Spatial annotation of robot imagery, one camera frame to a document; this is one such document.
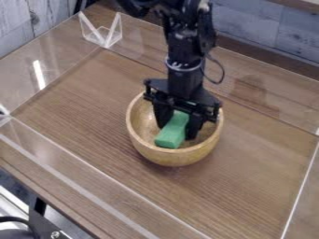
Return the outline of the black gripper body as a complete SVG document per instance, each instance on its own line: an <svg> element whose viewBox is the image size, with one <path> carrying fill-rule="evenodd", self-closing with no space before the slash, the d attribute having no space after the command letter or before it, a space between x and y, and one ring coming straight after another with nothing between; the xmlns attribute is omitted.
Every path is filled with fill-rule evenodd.
<svg viewBox="0 0 319 239"><path fill-rule="evenodd" d="M203 86L203 67L195 69L168 69L168 78L148 78L143 98L154 103L170 105L175 110L191 115L199 113L204 122L216 122L220 100Z"/></svg>

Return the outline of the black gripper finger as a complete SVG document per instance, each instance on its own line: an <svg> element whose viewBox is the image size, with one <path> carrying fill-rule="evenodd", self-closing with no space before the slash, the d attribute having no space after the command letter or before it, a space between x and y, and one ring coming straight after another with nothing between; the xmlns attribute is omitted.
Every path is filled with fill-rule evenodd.
<svg viewBox="0 0 319 239"><path fill-rule="evenodd" d="M190 115L190 120L186 127L186 139L194 140L198 137L198 132L202 129L204 123L204 117L199 113Z"/></svg>
<svg viewBox="0 0 319 239"><path fill-rule="evenodd" d="M155 111L158 126L163 128L174 116L175 109L170 105L166 105L163 103L154 103L154 111Z"/></svg>

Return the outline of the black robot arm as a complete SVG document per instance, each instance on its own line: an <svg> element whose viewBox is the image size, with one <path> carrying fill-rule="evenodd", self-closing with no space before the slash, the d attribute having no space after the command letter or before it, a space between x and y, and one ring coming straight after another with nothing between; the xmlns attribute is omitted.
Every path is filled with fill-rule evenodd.
<svg viewBox="0 0 319 239"><path fill-rule="evenodd" d="M206 62L216 46L212 0L118 0L135 18L155 11L167 43L166 79L144 81L143 98L152 103L156 122L164 127L178 110L190 116L186 138L198 137L206 122L216 122L222 102L203 86Z"/></svg>

